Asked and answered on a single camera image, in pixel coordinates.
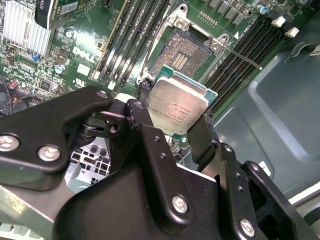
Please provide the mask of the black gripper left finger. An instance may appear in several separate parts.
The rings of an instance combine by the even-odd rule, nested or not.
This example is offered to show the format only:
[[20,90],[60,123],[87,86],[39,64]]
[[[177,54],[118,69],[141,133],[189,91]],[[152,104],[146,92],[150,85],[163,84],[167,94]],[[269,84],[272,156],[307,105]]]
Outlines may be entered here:
[[1,119],[1,184],[34,191],[58,187],[82,137],[111,141],[112,174],[139,162],[157,221],[194,220],[190,194],[164,134],[154,127],[145,104],[136,99],[114,100],[97,86]]

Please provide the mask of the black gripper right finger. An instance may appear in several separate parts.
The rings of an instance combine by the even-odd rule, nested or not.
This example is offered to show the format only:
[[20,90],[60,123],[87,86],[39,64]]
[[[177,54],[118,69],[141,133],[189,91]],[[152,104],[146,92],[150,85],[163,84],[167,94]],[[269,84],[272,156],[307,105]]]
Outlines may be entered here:
[[219,232],[225,240],[315,240],[317,235],[255,162],[240,163],[202,114],[187,132],[197,170],[218,184]]

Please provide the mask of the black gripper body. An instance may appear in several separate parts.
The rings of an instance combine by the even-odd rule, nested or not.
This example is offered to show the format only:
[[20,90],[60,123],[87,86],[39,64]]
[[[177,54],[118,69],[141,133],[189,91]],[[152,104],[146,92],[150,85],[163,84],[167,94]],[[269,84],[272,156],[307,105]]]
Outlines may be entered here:
[[73,196],[59,211],[54,240],[233,240],[237,221],[212,178],[178,165],[195,206],[195,220],[170,235],[155,222],[141,167],[134,163]]

